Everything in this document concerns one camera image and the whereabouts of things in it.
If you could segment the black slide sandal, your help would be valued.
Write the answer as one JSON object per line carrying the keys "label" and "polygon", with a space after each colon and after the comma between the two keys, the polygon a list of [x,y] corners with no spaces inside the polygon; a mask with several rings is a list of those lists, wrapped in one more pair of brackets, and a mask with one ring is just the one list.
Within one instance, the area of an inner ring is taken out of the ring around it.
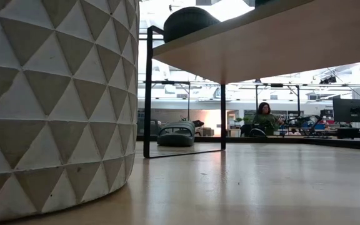
{"label": "black slide sandal", "polygon": [[168,43],[219,22],[200,7],[184,7],[172,13],[164,22],[163,39]]}
{"label": "black slide sandal", "polygon": [[157,135],[157,144],[169,147],[191,147],[195,140],[195,125],[191,121],[170,122]]}

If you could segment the wooden shelf with black legs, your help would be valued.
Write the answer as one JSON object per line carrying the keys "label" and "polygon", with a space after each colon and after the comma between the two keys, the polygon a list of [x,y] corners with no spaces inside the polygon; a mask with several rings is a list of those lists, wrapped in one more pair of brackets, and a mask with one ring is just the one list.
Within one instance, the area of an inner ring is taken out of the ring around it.
{"label": "wooden shelf with black legs", "polygon": [[360,0],[274,0],[160,46],[147,29],[143,155],[150,157],[153,61],[226,85],[360,63]]}

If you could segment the cardboard box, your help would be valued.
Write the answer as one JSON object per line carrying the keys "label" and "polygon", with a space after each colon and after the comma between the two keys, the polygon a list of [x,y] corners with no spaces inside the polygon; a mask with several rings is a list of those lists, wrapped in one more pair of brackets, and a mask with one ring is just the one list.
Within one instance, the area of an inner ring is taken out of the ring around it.
{"label": "cardboard box", "polygon": [[214,136],[214,130],[210,127],[197,127],[195,130],[195,136],[211,137]]}

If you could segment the black office chair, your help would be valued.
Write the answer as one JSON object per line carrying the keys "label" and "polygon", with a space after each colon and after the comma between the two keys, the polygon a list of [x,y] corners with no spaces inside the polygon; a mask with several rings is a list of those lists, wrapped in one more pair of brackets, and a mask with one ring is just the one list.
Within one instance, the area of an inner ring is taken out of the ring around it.
{"label": "black office chair", "polygon": [[245,124],[240,128],[240,136],[241,137],[250,137],[250,138],[265,138],[266,133],[259,126],[254,124]]}

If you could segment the person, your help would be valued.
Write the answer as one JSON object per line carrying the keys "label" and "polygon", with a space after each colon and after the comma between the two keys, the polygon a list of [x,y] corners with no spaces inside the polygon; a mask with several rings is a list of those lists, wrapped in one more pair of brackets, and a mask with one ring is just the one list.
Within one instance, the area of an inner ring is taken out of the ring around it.
{"label": "person", "polygon": [[257,124],[266,135],[272,136],[284,122],[280,117],[271,113],[270,105],[267,102],[261,102],[252,123]]}

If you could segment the succulent plant in white pot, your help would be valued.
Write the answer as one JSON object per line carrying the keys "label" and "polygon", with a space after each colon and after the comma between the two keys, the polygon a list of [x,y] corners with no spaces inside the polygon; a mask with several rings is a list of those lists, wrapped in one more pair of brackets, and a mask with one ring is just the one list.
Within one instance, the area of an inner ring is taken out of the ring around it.
{"label": "succulent plant in white pot", "polygon": [[127,183],[138,29],[137,0],[0,0],[0,222]]}

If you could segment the black computer monitor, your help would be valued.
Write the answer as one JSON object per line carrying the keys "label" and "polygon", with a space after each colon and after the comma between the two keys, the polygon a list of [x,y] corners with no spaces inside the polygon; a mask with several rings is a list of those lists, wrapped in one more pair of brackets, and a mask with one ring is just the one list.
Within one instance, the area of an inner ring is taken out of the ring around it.
{"label": "black computer monitor", "polygon": [[336,122],[360,123],[360,99],[333,99],[332,105]]}

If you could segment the black background desk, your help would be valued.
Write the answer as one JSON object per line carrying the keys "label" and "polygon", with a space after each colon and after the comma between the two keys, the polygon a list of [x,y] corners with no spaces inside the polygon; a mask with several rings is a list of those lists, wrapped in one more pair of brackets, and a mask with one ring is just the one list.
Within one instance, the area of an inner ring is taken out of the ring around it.
{"label": "black background desk", "polygon": [[360,138],[360,128],[340,127],[337,129],[336,136],[338,139]]}

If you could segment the black background metal frame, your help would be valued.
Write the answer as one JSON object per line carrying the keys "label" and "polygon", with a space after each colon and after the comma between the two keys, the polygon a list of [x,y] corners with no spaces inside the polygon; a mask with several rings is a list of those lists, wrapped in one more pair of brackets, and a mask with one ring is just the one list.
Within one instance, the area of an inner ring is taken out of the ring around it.
{"label": "black background metal frame", "polygon": [[[259,104],[267,102],[274,114],[302,115],[300,96],[296,87],[291,95],[281,99],[270,85],[253,84],[225,87],[226,111],[232,119],[254,116]],[[151,84],[151,118],[162,125],[174,121],[197,121],[215,134],[221,128],[221,86],[210,82],[154,81]]]}

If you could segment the black aluminium table frame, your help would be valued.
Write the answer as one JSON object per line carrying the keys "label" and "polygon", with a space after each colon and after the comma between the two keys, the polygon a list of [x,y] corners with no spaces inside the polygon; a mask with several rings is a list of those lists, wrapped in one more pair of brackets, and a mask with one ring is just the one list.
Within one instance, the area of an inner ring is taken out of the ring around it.
{"label": "black aluminium table frame", "polygon": [[[308,138],[302,136],[227,137],[226,149],[230,149],[231,144],[312,144],[360,149],[360,140]],[[152,137],[149,142],[149,149],[151,154],[180,154],[187,152],[219,151],[221,150],[221,138],[197,137],[194,145],[191,147],[167,147],[158,145],[156,143],[156,138]]]}

